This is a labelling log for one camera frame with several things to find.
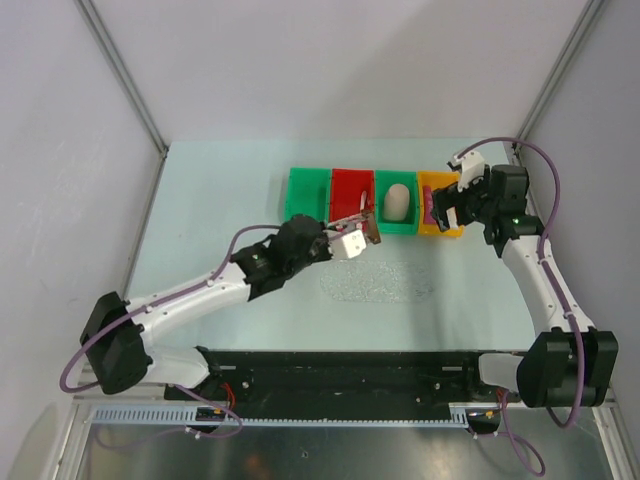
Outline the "beige cup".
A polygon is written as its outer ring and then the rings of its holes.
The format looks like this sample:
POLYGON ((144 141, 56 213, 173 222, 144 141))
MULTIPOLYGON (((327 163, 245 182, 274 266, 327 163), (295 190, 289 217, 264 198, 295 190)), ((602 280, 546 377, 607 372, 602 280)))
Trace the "beige cup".
POLYGON ((406 185, 396 183, 389 187, 383 201, 383 219, 402 222, 408 215, 410 192, 406 185))

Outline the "clear glass tray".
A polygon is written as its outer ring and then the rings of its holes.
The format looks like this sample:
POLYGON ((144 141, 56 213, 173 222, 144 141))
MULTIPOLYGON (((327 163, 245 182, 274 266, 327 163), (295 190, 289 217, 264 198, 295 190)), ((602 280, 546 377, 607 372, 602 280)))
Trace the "clear glass tray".
POLYGON ((420 303, 434 291, 424 264, 389 261, 339 261, 322 273, 330 298, 358 303, 420 303))

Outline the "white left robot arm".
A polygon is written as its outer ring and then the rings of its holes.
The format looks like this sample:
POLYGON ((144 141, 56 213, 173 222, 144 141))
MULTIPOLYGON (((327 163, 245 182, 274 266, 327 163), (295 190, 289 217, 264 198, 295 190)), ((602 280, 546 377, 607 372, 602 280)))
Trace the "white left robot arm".
POLYGON ((231 244, 221 264, 206 274, 160 293, 124 300, 101 296, 80 336, 80 354, 106 395, 140 383, 186 387, 197 398, 214 397, 220 374, 201 347, 176 349, 163 338, 187 323, 281 289, 307 267, 351 260, 380 243, 375 215, 368 209, 325 223, 297 214, 244 248, 231 244))

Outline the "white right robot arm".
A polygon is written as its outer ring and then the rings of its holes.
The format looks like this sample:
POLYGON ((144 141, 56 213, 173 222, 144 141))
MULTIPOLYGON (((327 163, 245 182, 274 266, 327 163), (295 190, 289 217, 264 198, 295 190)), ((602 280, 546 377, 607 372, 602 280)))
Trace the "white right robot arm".
POLYGON ((607 395, 619 345, 598 329, 570 293, 544 238, 527 212, 529 175, 513 165, 453 164, 456 181, 433 191, 432 217, 446 232, 479 223, 485 242, 511 272, 528 308, 535 340, 522 355, 483 354, 463 373, 461 388, 484 401, 497 386, 530 408, 596 407, 607 395))

